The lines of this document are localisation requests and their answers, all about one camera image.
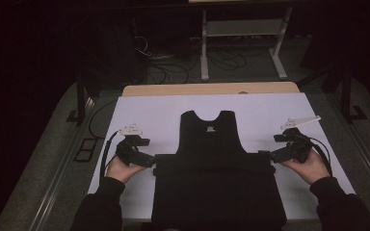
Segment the human hand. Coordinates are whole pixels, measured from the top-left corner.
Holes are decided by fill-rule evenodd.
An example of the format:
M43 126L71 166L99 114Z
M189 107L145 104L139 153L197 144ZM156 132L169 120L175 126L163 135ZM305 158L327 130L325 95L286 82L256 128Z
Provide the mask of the human hand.
M307 160L302 164L297 160L286 161L281 164L296 171L309 185L323 177L330 176L323 159L313 149L310 149Z
M127 166L123 163L118 156L114 157L113 160L110 162L106 176L112 177L114 179L119 180L122 183L127 183L128 180L135 175L135 173L146 169L146 167L140 166Z

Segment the floor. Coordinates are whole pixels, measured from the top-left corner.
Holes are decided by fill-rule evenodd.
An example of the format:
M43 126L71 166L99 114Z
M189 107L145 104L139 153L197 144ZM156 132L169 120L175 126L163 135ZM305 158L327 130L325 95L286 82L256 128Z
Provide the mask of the floor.
M279 81L268 54L274 38L218 38L208 41L210 83ZM313 71L300 67L310 38L289 38L280 51L288 81L298 82ZM200 83L199 40L191 40L191 57L158 54L151 51L147 78L142 84ZM340 88L336 93L323 93L325 76L301 88L308 97L334 152L356 192L370 209L370 95L353 81L352 105L358 105L368 119L349 124L340 113ZM52 119L19 180L0 218L0 230L68 230L79 202L87 191L88 179L96 164L95 154L87 163L72 161L83 139L107 132L107 118L112 113L118 92L104 92L87 104L87 117L82 126L66 122L76 110L75 86L59 102ZM96 145L96 151L102 141ZM39 213L45 209L48 213ZM126 230L133 230L127 225ZM317 221L289 222L283 230L321 230Z

